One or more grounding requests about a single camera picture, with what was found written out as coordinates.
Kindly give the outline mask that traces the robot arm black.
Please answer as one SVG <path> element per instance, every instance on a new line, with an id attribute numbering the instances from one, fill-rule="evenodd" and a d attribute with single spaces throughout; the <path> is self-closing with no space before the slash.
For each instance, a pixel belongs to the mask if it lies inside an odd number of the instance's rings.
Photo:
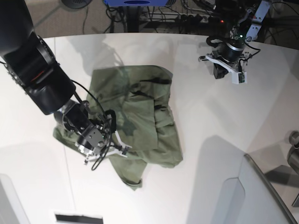
<path id="1" fill-rule="evenodd" d="M 92 119 L 88 101 L 77 94 L 77 82 L 62 70 L 52 50 L 34 30 L 23 0 L 0 3 L 0 56 L 12 79 L 46 115 L 53 114 L 66 131 L 77 135 L 75 146 L 86 157 L 102 159 L 121 151 L 112 142 L 114 113 Z"/>
<path id="2" fill-rule="evenodd" d="M 227 30 L 223 35 L 209 36 L 206 40 L 214 48 L 206 59 L 213 63 L 215 79 L 235 73 L 238 83 L 245 82 L 244 66 L 260 52 L 249 43 L 257 39 L 270 7 L 269 0 L 216 1 L 215 10 L 223 16 Z"/>

